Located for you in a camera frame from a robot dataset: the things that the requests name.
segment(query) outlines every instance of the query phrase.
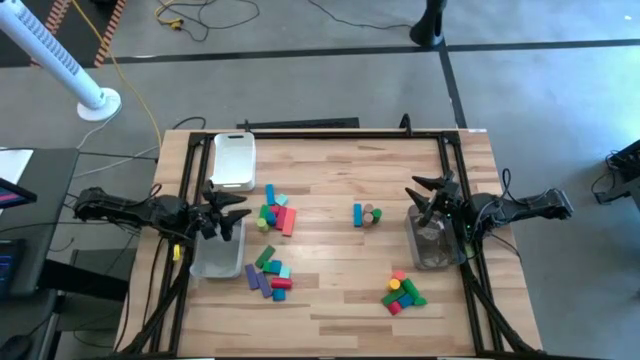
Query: toy block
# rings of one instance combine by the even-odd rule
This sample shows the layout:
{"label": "toy block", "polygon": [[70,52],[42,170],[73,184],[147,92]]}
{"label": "toy block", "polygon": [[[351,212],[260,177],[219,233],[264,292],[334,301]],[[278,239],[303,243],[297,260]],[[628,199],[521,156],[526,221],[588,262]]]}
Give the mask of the toy block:
{"label": "toy block", "polygon": [[284,289],[273,289],[273,301],[284,301],[286,298]]}
{"label": "toy block", "polygon": [[402,280],[402,288],[407,292],[407,294],[413,297],[413,300],[418,300],[418,298],[421,297],[420,292],[416,289],[416,286],[413,285],[413,282],[411,282],[410,279]]}
{"label": "toy block", "polygon": [[273,260],[269,264],[269,271],[272,274],[280,274],[280,270],[282,270],[282,261]]}
{"label": "toy block", "polygon": [[400,286],[401,286],[400,280],[398,280],[398,279],[389,280],[389,289],[391,291],[400,289]]}
{"label": "toy block", "polygon": [[282,230],[282,228],[284,227],[284,221],[285,221],[285,218],[287,217],[288,210],[289,209],[287,209],[286,207],[280,208],[280,212],[278,213],[278,219],[276,220],[276,226],[275,226],[277,230]]}
{"label": "toy block", "polygon": [[398,270],[398,271],[394,271],[393,272],[393,276],[394,279],[398,279],[400,281],[404,280],[407,278],[407,274],[404,273],[404,271],[402,270]]}
{"label": "toy block", "polygon": [[416,306],[427,305],[427,299],[423,297],[419,297],[413,301],[413,305],[416,305]]}
{"label": "toy block", "polygon": [[276,195],[275,195],[275,189],[273,188],[273,185],[268,184],[267,187],[265,188],[265,191],[267,192],[267,204],[275,205]]}
{"label": "toy block", "polygon": [[371,215],[373,215],[373,223],[377,224],[380,221],[380,218],[382,217],[382,210],[373,209],[373,211],[371,212]]}
{"label": "toy block", "polygon": [[293,224],[296,221],[296,209],[287,209],[287,215],[284,218],[284,226],[282,227],[283,236],[291,236],[293,234]]}
{"label": "toy block", "polygon": [[267,225],[267,220],[263,218],[256,220],[256,225],[258,225],[258,230],[260,230],[261,232],[269,231],[269,225]]}
{"label": "toy block", "polygon": [[293,280],[284,278],[271,279],[271,287],[274,289],[291,289]]}
{"label": "toy block", "polygon": [[267,213],[267,217],[265,219],[267,220],[267,224],[271,226],[274,226],[276,224],[276,214],[272,213],[271,211]]}
{"label": "toy block", "polygon": [[267,278],[264,276],[264,273],[258,273],[256,274],[256,277],[258,278],[258,285],[260,285],[260,291],[262,291],[262,296],[264,296],[265,298],[268,298],[269,296],[271,296],[271,287],[269,286],[269,282],[267,281]]}
{"label": "toy block", "polygon": [[288,279],[291,277],[291,268],[288,266],[283,266],[280,269],[280,275],[278,275],[279,277],[283,278],[283,279]]}
{"label": "toy block", "polygon": [[406,294],[407,292],[404,291],[403,288],[400,288],[398,290],[392,291],[390,292],[387,296],[382,298],[382,303],[384,304],[384,306],[389,306],[389,304],[391,304],[392,302],[400,299],[400,297],[404,294]]}
{"label": "toy block", "polygon": [[411,297],[411,295],[409,294],[404,294],[400,297],[400,299],[398,299],[398,304],[400,304],[403,309],[409,307],[413,305],[413,297]]}
{"label": "toy block", "polygon": [[255,290],[260,287],[258,285],[258,278],[256,277],[256,269],[253,267],[253,264],[247,264],[245,267],[247,271],[247,280],[249,281],[249,289]]}
{"label": "toy block", "polygon": [[371,213],[362,215],[362,225],[370,226],[371,224],[373,224],[373,215]]}
{"label": "toy block", "polygon": [[289,201],[289,198],[287,198],[287,195],[285,195],[285,194],[280,194],[276,198],[276,204],[278,204],[280,206],[287,205],[287,201]]}
{"label": "toy block", "polygon": [[362,226],[362,205],[353,204],[353,226]]}
{"label": "toy block", "polygon": [[259,219],[267,219],[267,213],[269,212],[269,206],[267,205],[262,205],[260,207],[260,216],[258,216]]}
{"label": "toy block", "polygon": [[387,309],[389,309],[389,312],[391,313],[391,315],[396,315],[400,311],[402,311],[402,306],[398,304],[397,301],[394,301],[391,304],[389,304],[389,306],[387,306]]}
{"label": "toy block", "polygon": [[276,252],[276,249],[274,249],[271,245],[267,245],[267,248],[264,249],[262,254],[260,254],[260,256],[258,257],[258,260],[256,260],[256,266],[259,269],[262,268],[262,264],[264,264],[265,261],[268,261],[274,252]]}

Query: black metal frame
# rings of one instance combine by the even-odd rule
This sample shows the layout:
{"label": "black metal frame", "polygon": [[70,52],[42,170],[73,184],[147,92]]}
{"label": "black metal frame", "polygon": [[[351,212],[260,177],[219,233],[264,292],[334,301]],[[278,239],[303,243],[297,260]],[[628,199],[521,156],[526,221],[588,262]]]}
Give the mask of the black metal frame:
{"label": "black metal frame", "polygon": [[[402,118],[402,122],[400,125],[404,131],[342,131],[342,132],[333,132],[333,131],[323,131],[323,132],[287,132],[287,131],[269,131],[269,132],[254,132],[254,136],[259,140],[267,140],[267,139],[433,139],[437,141],[438,149],[440,152],[440,160],[442,163],[442,171],[443,173],[448,171],[451,167],[449,164],[449,159],[447,156],[447,145],[453,147],[453,151],[455,154],[458,176],[460,178],[460,184],[462,185],[463,195],[465,198],[468,198],[471,195],[469,180],[467,177],[466,167],[464,164],[464,157],[462,154],[462,146],[460,142],[460,136],[458,131],[417,131],[411,128],[411,121],[407,115]],[[204,178],[206,174],[210,147],[213,138],[217,135],[217,133],[204,133],[204,132],[193,132],[189,136],[189,142],[187,147],[187,153],[185,157],[185,165],[182,174],[182,180],[180,183],[180,192],[179,196],[182,199],[186,200],[187,197],[187,189],[189,187],[189,179],[191,175],[191,171],[193,168],[194,158],[196,154],[196,149],[198,147],[202,147],[202,152],[200,154],[200,163],[198,169],[197,183],[195,184],[195,193],[194,193],[194,203],[198,203],[200,201],[200,188],[204,183]],[[190,262],[193,259],[192,251],[187,249],[185,250],[183,262]],[[159,299],[164,299],[167,295],[169,285],[171,282],[172,274],[174,271],[174,263],[171,261],[171,255],[167,255],[165,267],[163,270],[163,278],[162,278],[162,286],[160,289]],[[486,260],[484,255],[480,253],[477,257],[475,257],[475,265],[477,268],[477,272],[480,277],[480,283],[482,290],[487,295],[487,299],[490,302],[493,302],[493,296],[491,294],[491,284],[489,282],[489,275],[487,271]],[[471,269],[471,265],[468,262],[460,265],[461,276],[464,282],[464,292],[465,299],[467,303],[467,310],[469,313],[469,324],[471,327],[471,335],[473,339],[473,345],[476,354],[479,354],[485,351],[483,340],[482,340],[482,331],[480,329],[480,321],[478,318],[478,310],[474,298],[474,292],[472,284],[469,280],[469,275],[473,276],[473,272]],[[173,353],[177,355],[179,341],[180,341],[180,333],[182,330],[182,319],[184,316],[184,305],[186,302],[187,296],[187,287],[184,286],[180,292],[178,293],[176,299],[176,307],[173,317],[173,325],[171,329],[171,337],[169,341],[169,353]],[[489,318],[489,325],[491,330],[491,338],[493,343],[493,350],[495,351],[503,351],[503,343],[500,331],[494,324],[494,321]],[[161,338],[162,326],[159,326],[155,333],[152,335],[151,339],[151,347],[149,348],[149,352],[158,352],[159,344]]]}

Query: wooden tabletop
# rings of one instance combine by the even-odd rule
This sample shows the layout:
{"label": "wooden tabletop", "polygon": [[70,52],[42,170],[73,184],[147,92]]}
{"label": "wooden tabletop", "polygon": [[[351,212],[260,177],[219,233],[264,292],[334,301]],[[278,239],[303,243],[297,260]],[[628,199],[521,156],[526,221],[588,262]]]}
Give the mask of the wooden tabletop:
{"label": "wooden tabletop", "polygon": [[[500,194],[487,133],[460,131],[460,136],[472,192]],[[154,179],[163,185],[162,193],[178,194],[188,137],[188,131],[165,135]],[[248,200],[239,206],[253,210],[247,222],[244,263],[255,262],[266,245],[272,245],[276,249],[272,259],[292,268],[294,287],[285,302],[274,303],[259,290],[250,291],[244,274],[228,281],[191,278],[180,356],[474,354],[460,271],[457,267],[417,271],[403,225],[411,204],[404,188],[429,195],[411,176],[442,173],[435,140],[257,140],[256,148],[256,188],[243,194]],[[453,151],[449,157],[455,168]],[[289,197],[287,206],[297,209],[292,237],[275,230],[263,234],[254,225],[265,203],[266,184],[274,184],[277,194]],[[354,228],[356,202],[382,209],[381,222]],[[508,226],[496,233],[514,243]],[[123,345],[141,328],[157,244],[155,231],[145,230],[131,276]],[[498,308],[526,342],[539,348],[518,258],[491,239],[485,240],[484,248]],[[158,297],[165,251],[163,246],[149,313]],[[398,269],[407,272],[429,304],[391,316],[380,299],[391,272]],[[484,343],[490,348],[486,316],[479,303],[478,307]],[[168,346],[166,329],[173,310],[166,319],[161,349]]]}

